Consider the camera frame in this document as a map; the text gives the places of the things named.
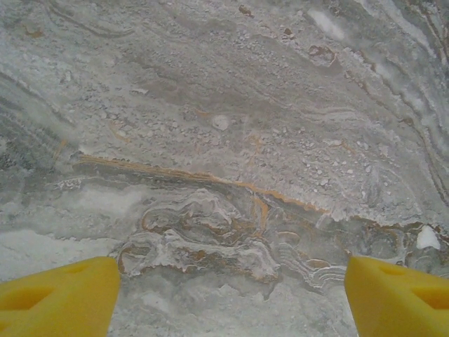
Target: marble surface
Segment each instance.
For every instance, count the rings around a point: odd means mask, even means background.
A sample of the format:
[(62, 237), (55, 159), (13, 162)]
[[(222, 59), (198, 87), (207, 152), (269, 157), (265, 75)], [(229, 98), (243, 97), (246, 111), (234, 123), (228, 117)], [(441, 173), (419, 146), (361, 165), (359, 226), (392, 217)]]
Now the marble surface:
[(356, 336), (351, 254), (449, 277), (448, 18), (3, 0), (0, 281), (108, 255), (110, 336)]

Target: yellow plastic object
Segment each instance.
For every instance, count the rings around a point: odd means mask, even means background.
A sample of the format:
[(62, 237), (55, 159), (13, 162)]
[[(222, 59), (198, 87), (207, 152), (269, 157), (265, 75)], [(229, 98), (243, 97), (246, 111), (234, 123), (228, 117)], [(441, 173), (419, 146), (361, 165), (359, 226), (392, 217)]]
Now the yellow plastic object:
[(113, 258), (0, 284), (0, 337), (103, 337), (120, 285)]
[(360, 337), (449, 336), (449, 279), (353, 257), (344, 287)]

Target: white mineral spot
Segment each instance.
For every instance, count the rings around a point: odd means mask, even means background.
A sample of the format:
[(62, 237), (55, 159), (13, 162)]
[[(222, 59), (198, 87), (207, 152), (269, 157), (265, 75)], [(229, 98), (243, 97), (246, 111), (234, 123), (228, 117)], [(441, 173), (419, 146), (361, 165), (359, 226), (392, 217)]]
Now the white mineral spot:
[(225, 115), (219, 114), (213, 117), (212, 126), (220, 131), (224, 131), (229, 127), (229, 120)]
[(434, 247), (438, 250), (441, 247), (438, 237), (436, 237), (434, 230), (430, 226), (424, 226), (416, 240), (416, 248), (424, 249), (427, 247)]

